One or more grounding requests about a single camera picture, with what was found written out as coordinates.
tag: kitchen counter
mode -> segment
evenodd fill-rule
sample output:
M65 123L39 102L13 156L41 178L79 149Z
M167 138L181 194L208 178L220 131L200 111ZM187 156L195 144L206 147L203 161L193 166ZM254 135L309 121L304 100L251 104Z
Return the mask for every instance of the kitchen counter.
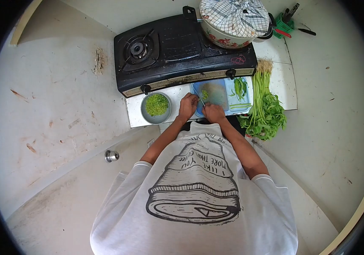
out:
M285 110L297 109L297 90L295 88L294 73L292 70L291 59L288 54L287 45L284 39L272 37L266 42L253 43L256 56L267 58L273 61L273 68L270 78L270 91L278 95L279 100ZM249 85L250 101L252 102L252 86ZM173 122L179 112L180 100L190 92L190 84L183 84L158 90L167 94L171 100L172 112L166 122ZM141 114L141 103L145 95L136 95L126 99L128 117L131 128L137 126L150 125Z

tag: blue cutting board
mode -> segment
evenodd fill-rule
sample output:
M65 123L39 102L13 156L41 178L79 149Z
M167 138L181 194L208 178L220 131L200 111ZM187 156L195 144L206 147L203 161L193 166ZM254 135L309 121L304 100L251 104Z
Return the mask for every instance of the blue cutting board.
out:
M252 88L251 83L251 77L238 77L238 79L242 78L247 82L250 88ZM235 104L248 104L250 102L250 96L247 93L244 95L244 99L239 101L236 95L232 95L232 90L234 90L234 80L230 78L224 78L224 79L212 79L208 81L202 81L202 82L195 82L190 84L190 92L192 94L196 94L195 90L199 94L199 96L203 99L202 90L206 90L209 94L207 99L203 99L204 103L210 102L214 105L220 105L223 107L225 115L233 115L237 113L248 113L250 110L250 107L243 107L243 108L235 108L230 109L229 105L235 105ZM203 104L199 100L196 108L195 115L204 118L204 115L202 114L202 108Z

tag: man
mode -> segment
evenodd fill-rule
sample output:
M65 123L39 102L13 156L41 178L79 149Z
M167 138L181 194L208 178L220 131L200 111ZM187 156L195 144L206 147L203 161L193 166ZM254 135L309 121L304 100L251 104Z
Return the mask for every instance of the man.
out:
M94 221L93 252L103 254L295 254L288 189L276 187L256 151L206 104L211 123L190 124L198 97L109 192Z

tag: green utensil holder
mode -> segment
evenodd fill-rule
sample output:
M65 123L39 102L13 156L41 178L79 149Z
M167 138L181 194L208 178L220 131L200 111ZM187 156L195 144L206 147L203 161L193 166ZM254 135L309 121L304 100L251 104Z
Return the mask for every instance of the green utensil holder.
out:
M294 21L292 19L290 19L290 21L288 22L288 24L285 24L282 21L282 17L283 17L283 13L280 13L276 18L275 18L275 22L277 23L277 29L287 32L287 33L291 33L294 30ZM274 29L272 30L272 34L281 39L284 36L280 33L277 33Z

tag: black stove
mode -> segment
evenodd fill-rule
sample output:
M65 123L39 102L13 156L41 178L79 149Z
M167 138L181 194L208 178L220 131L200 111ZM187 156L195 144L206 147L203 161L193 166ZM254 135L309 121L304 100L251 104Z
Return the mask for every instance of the black stove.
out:
M126 97L206 79L254 75L252 44L229 50L211 43L200 23L176 15L114 38L118 90Z

